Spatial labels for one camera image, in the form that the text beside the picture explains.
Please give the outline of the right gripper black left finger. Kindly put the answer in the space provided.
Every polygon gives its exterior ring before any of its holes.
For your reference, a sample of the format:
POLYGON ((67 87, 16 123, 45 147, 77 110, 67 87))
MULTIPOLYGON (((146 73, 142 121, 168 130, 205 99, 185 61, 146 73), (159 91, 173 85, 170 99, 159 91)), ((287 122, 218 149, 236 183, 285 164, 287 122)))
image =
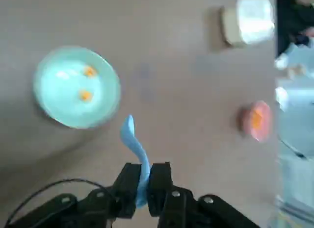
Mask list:
POLYGON ((109 187, 80 178, 62 179, 50 183, 20 203, 9 215, 8 226, 10 228, 110 228, 117 218, 133 217, 140 171, 141 165, 126 163, 109 187), (84 182, 94 185, 96 189, 82 200, 78 200, 70 193, 59 194, 21 218, 13 219, 40 193, 67 182, 84 182))

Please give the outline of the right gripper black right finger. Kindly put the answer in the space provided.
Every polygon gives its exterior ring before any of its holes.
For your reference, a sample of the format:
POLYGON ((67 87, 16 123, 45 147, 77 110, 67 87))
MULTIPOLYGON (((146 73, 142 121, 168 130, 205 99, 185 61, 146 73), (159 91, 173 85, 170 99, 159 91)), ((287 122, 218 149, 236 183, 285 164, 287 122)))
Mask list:
POLYGON ((173 184, 170 163, 151 167, 147 200, 159 228, 257 228, 258 225, 214 194, 195 199, 193 193, 173 184))

